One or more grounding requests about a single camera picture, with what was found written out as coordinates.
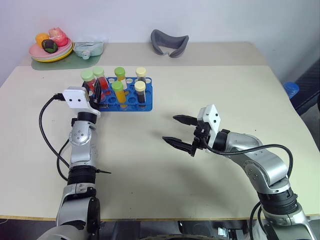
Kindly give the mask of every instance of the green cap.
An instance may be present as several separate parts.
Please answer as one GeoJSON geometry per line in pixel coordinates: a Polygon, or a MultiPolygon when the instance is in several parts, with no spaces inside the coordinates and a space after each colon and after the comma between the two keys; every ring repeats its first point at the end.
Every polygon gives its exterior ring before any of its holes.
{"type": "Polygon", "coordinates": [[[111,84],[111,88],[113,91],[115,92],[120,92],[120,91],[123,91],[124,90],[124,86],[122,84],[121,81],[114,81],[112,84],[111,84]]]}
{"type": "Polygon", "coordinates": [[[105,70],[101,66],[96,66],[93,69],[93,74],[98,78],[103,77],[105,75],[105,70]]]}
{"type": "Polygon", "coordinates": [[[81,72],[81,78],[85,82],[90,82],[91,80],[95,79],[95,76],[94,73],[90,69],[88,69],[81,72]]]}
{"type": "Polygon", "coordinates": [[[126,75],[126,71],[122,66],[118,66],[116,69],[114,69],[114,74],[117,77],[123,77],[126,75]]]}

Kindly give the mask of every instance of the test tube cap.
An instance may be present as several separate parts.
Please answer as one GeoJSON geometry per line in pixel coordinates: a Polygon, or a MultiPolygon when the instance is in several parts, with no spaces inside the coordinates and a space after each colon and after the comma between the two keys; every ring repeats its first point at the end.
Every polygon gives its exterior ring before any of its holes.
{"type": "Polygon", "coordinates": [[[93,74],[96,76],[96,77],[103,77],[105,75],[105,70],[101,67],[101,66],[96,66],[94,69],[93,69],[93,74]]]}
{"type": "Polygon", "coordinates": [[[93,80],[95,78],[95,76],[94,76],[94,73],[92,72],[92,70],[87,69],[87,70],[83,70],[81,72],[81,78],[85,82],[90,82],[91,80],[93,80]]]}
{"type": "Polygon", "coordinates": [[[124,85],[122,84],[121,81],[114,81],[112,84],[111,84],[111,88],[113,91],[115,92],[120,92],[124,89],[124,85]]]}
{"type": "Polygon", "coordinates": [[[137,92],[142,92],[144,90],[146,90],[146,84],[144,81],[137,81],[135,84],[134,84],[134,89],[137,91],[137,92]]]}
{"type": "Polygon", "coordinates": [[[122,66],[118,66],[114,69],[114,74],[117,76],[117,77],[123,77],[126,75],[126,71],[125,69],[122,67],[122,66]]]}
{"type": "Polygon", "coordinates": [[[145,77],[147,75],[147,70],[144,67],[137,67],[135,70],[135,74],[138,77],[145,77]]]}

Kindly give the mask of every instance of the test tube rack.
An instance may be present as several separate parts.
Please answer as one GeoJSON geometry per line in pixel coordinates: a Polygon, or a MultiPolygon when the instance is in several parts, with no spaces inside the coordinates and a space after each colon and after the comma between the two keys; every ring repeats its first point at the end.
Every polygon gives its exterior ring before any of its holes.
{"type": "Polygon", "coordinates": [[[125,95],[126,101],[124,103],[119,103],[115,92],[111,88],[111,84],[117,81],[117,77],[106,77],[109,88],[104,91],[110,91],[109,95],[106,95],[106,99],[101,103],[105,105],[105,107],[100,107],[101,112],[148,112],[152,110],[152,79],[150,77],[145,78],[145,102],[138,102],[138,96],[135,90],[135,83],[137,81],[137,77],[126,77],[126,85],[127,89],[124,89],[124,92],[128,92],[125,95]]]}

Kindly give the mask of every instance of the pink plate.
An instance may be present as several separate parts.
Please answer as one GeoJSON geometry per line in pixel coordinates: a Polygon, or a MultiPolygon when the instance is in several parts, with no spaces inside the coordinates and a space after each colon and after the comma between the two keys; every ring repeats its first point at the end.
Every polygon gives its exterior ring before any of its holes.
{"type": "Polygon", "coordinates": [[[71,45],[72,41],[68,38],[68,43],[66,45],[58,47],[58,51],[54,53],[48,53],[35,43],[29,48],[29,54],[36,59],[52,58],[68,51],[71,45]]]}

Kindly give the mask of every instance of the table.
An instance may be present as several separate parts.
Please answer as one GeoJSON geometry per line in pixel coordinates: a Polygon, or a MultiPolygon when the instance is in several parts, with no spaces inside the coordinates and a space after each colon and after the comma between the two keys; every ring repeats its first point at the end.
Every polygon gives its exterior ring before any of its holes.
{"type": "MultiPolygon", "coordinates": [[[[103,112],[97,122],[97,166],[112,172],[96,177],[101,218],[249,218],[258,197],[238,165],[200,150],[191,157],[162,140],[162,136],[173,136],[190,143],[194,128],[178,123],[172,116],[197,116],[208,104],[216,105],[221,128],[255,135],[264,144],[288,147],[294,156],[292,189],[306,215],[320,214],[320,153],[280,82],[252,44],[206,44],[212,49],[204,57],[207,64],[196,57],[193,62],[186,59],[190,57],[188,48],[181,59],[144,51],[140,58],[132,53],[139,45],[140,49],[148,48],[147,44],[136,44],[136,48],[122,44],[127,46],[128,57],[122,64],[127,77],[134,76],[138,65],[132,63],[136,60],[153,80],[153,110],[103,112]],[[219,56],[213,57],[215,49],[219,56]],[[143,134],[138,136],[141,128],[143,134]]],[[[193,53],[203,49],[202,43],[190,46],[193,53]]],[[[110,56],[112,50],[110,44],[104,54],[110,56]]],[[[120,65],[117,58],[113,65],[109,57],[101,57],[100,61],[107,75],[120,65]]],[[[4,136],[0,144],[0,180],[5,185],[0,218],[54,220],[66,182],[58,175],[56,158],[41,136],[38,117],[53,94],[82,84],[81,69],[35,71],[26,62],[17,66],[0,88],[4,136]]],[[[55,149],[67,139],[74,116],[65,102],[58,101],[44,113],[44,131],[55,149]]],[[[70,150],[69,146],[63,153],[66,159],[70,150]]],[[[284,151],[271,151],[288,165],[284,151]]]]}

